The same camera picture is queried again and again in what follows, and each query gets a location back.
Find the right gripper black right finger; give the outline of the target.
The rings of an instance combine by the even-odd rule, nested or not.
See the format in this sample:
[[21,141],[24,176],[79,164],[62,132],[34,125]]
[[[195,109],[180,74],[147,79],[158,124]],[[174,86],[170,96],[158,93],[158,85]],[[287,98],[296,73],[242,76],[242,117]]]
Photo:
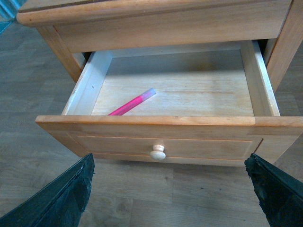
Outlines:
[[256,154],[244,162],[271,227],[303,225],[303,183]]

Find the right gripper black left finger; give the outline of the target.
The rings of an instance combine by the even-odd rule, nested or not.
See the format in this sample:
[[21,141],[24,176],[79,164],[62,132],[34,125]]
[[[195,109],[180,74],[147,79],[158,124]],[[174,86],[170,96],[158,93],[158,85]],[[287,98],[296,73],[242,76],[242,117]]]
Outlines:
[[2,227],[77,227],[89,202],[94,158],[86,155],[0,218]]

